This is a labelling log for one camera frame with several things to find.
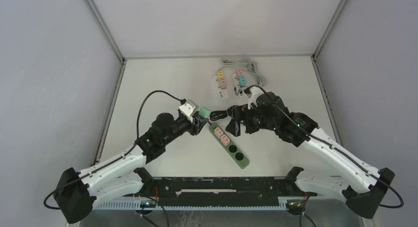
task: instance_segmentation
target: white table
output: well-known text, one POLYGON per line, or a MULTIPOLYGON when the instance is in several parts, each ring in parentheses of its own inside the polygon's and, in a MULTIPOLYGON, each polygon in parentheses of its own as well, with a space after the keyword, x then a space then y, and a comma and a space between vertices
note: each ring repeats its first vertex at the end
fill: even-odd
MULTIPOLYGON (((268 80, 267 91, 280 96, 291 112, 307 114, 334 137, 310 57, 253 57, 252 60, 268 80)), ((224 69, 230 98, 218 98, 212 78, 220 67, 219 58, 128 60, 101 160, 132 145, 139 107, 153 90, 166 90, 212 111, 247 103, 246 96, 239 98, 234 94, 231 75, 236 69, 224 69)), ((248 84, 254 84, 253 77, 245 76, 248 84)), ((139 134, 148 130, 159 113, 169 112, 176 118, 178 106, 177 101, 165 94, 152 95, 142 111, 139 134)), ((229 118, 218 124, 224 128, 228 122, 229 118)), ((285 176, 293 166, 300 166, 323 175, 337 175, 317 157, 283 142, 273 132, 260 130, 248 135, 244 126, 240 137, 230 136, 250 159, 250 165, 240 169, 208 127, 197 136, 185 133, 170 143, 164 154, 145 166, 150 174, 154 177, 285 176)))

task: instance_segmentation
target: green power strip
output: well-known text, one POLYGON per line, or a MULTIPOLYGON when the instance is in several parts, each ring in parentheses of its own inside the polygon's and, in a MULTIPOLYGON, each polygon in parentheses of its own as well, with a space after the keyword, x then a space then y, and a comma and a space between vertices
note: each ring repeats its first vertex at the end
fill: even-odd
POLYGON ((219 127, 219 125, 216 123, 213 123, 209 127, 210 133, 215 137, 215 139, 221 144, 221 146, 225 149, 225 151, 229 154, 229 156, 235 161, 235 163, 237 163, 237 165, 241 169, 244 169, 245 167, 247 167, 249 165, 249 159, 247 158, 247 156, 240 150, 240 148, 238 148, 237 145, 235 145, 235 143, 231 140, 229 136, 228 137, 229 137, 229 140, 231 140, 231 142, 229 143, 229 145, 224 146, 221 140, 218 139, 218 137, 215 135, 214 130, 217 127, 219 127))

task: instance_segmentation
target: white power cord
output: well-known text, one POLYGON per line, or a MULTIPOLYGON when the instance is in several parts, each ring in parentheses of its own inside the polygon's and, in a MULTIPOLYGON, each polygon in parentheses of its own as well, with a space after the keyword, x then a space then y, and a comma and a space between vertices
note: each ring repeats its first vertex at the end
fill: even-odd
POLYGON ((225 67, 230 66, 241 66, 242 69, 246 70, 250 74, 253 74, 255 82, 259 86, 265 86, 267 85, 266 79, 260 75, 260 73, 257 71, 257 64, 253 61, 251 61, 250 58, 223 58, 221 60, 221 64, 223 65, 222 68, 220 68, 218 71, 225 67))

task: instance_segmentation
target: robotic arm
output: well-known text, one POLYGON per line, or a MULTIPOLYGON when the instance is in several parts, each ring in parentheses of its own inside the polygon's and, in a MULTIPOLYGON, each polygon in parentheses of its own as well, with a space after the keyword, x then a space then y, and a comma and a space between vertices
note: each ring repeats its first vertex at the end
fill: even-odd
POLYGON ((139 168, 159 157, 166 145, 185 132, 199 134, 209 121, 198 108, 187 100, 178 108, 176 120, 170 113, 159 114, 149 130, 120 154, 79 172, 74 168, 64 171, 51 194, 68 223, 84 219, 104 202, 139 192, 150 177, 139 168))
POLYGON ((251 86, 244 92, 250 97, 249 103, 229 109, 232 110, 229 113, 232 119, 226 131, 239 136, 240 124, 245 125, 245 132, 249 134, 260 129, 271 130, 283 141, 315 154, 337 170, 341 177, 316 175, 294 167, 286 178, 294 181, 301 191, 341 200, 362 217, 371 219, 374 216, 387 190, 393 190, 390 183, 395 174, 391 170, 379 170, 360 160, 333 141, 307 115, 290 113, 274 93, 259 86, 251 86))

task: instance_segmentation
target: gray floor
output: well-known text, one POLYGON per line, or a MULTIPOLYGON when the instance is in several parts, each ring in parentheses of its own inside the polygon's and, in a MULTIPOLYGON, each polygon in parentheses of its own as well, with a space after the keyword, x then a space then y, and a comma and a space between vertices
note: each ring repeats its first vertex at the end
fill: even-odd
MULTIPOLYGON (((361 218, 336 200, 309 200, 306 214, 318 227, 363 227, 361 218)), ((162 211, 148 215, 158 226, 167 226, 162 211)), ((286 211, 169 211, 172 227, 279 227, 299 226, 299 216, 286 211)), ((81 227, 151 227, 132 211, 93 211, 81 227)), ((306 218, 303 227, 313 227, 306 218)))

